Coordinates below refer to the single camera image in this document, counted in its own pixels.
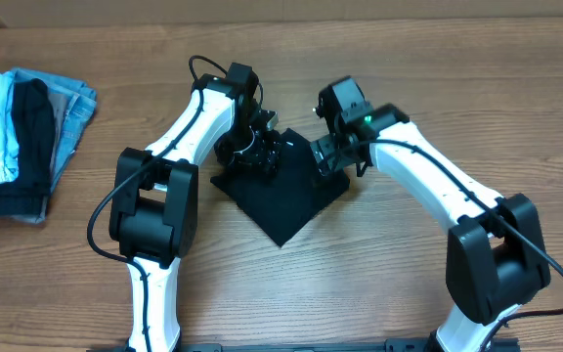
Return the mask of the black t-shirt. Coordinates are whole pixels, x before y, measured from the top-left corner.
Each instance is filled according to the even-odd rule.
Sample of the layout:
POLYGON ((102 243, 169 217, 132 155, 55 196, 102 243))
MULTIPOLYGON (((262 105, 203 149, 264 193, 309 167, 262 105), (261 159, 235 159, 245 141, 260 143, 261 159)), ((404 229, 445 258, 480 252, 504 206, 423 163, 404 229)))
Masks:
POLYGON ((322 179, 309 141, 291 129, 281 133, 281 155, 274 176, 224 172, 213 176, 210 182, 229 196, 277 246, 288 242, 350 186, 349 177, 343 171, 322 179))

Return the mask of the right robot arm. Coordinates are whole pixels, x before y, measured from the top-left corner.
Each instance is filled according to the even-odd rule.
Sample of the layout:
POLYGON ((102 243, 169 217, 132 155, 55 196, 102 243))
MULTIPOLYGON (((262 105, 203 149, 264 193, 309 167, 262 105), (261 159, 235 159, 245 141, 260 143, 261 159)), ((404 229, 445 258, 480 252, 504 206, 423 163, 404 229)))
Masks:
POLYGON ((447 234, 446 283, 454 302, 427 339, 390 339, 389 351, 517 351, 494 339, 501 319, 550 283, 540 218, 524 195, 503 197, 466 175, 436 150, 392 104, 375 108, 350 77, 327 85, 315 108, 328 133, 311 149, 322 176, 348 165, 390 175, 447 234))

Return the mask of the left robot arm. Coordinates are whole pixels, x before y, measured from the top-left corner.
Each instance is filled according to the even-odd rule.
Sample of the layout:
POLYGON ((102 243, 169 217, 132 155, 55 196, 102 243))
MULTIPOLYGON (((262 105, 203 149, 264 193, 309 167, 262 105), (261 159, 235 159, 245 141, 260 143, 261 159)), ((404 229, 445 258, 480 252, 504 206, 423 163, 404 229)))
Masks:
POLYGON ((169 130, 144 150, 117 160, 109 235, 118 242, 132 284, 133 328, 127 351, 180 346, 178 273, 197 226, 198 169, 209 153, 228 171, 271 176, 281 146, 277 116, 254 97, 261 84, 250 66, 194 78, 190 102, 169 130))

